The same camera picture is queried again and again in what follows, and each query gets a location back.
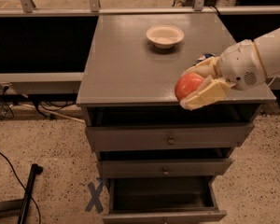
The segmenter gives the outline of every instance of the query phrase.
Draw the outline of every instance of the black metal stand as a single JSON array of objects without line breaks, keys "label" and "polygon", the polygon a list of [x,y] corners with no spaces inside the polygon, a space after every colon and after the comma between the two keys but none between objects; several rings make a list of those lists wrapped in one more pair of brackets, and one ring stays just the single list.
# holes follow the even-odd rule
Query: black metal stand
[{"label": "black metal stand", "polygon": [[24,224],[27,218],[29,203],[34,188],[35,177],[43,172],[43,168],[37,164],[32,164],[30,174],[26,186],[26,191],[23,199],[0,202],[0,213],[14,210],[21,210],[19,214],[18,224]]}]

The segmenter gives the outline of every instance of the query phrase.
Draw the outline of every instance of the white robot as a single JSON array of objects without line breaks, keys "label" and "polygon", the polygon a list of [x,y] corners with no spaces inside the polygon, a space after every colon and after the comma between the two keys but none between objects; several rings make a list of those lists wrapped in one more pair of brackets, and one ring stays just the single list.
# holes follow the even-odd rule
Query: white robot
[{"label": "white robot", "polygon": [[280,75],[280,28],[230,46],[219,57],[192,66],[181,78],[187,73],[204,78],[196,91],[179,99],[180,105],[189,110],[223,100],[230,89],[247,90],[261,85],[267,78]]}]

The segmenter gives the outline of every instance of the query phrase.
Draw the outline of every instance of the gray tabletop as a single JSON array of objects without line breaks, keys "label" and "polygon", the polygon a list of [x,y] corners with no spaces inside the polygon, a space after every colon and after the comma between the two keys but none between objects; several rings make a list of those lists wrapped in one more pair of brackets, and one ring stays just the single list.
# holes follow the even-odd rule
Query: gray tabletop
[{"label": "gray tabletop", "polygon": [[[180,28],[184,40],[172,49],[157,49],[147,40],[154,25]],[[79,105],[178,104],[175,84],[203,53],[234,44],[215,14],[102,15],[77,97]],[[266,103],[274,96],[266,85],[231,91],[224,103]]]}]

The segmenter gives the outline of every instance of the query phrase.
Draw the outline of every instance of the cabinet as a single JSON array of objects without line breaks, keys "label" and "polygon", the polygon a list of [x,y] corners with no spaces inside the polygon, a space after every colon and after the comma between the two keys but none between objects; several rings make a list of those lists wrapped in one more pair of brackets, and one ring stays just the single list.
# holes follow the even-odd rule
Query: cabinet
[{"label": "cabinet", "polygon": [[[180,27],[184,41],[170,50],[154,48],[145,33],[157,24]],[[232,164],[230,155],[253,130],[260,105],[274,96],[262,85],[188,111],[174,86],[190,61],[232,43],[213,14],[99,18],[77,103],[109,190],[105,224],[182,224],[227,215],[212,182]]]}]

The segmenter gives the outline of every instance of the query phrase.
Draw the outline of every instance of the blue tape x mark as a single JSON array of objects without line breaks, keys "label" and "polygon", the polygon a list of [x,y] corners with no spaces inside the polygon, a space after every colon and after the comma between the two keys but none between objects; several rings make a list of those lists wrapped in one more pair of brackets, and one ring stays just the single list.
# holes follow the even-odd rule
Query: blue tape x mark
[{"label": "blue tape x mark", "polygon": [[103,186],[105,184],[104,180],[101,178],[97,178],[97,180],[100,182],[100,185],[97,189],[95,189],[95,186],[93,182],[90,182],[88,185],[88,189],[91,193],[91,201],[88,203],[88,205],[85,208],[85,211],[90,212],[92,208],[95,206],[97,213],[103,212],[103,206],[100,201],[100,194],[103,191]]}]

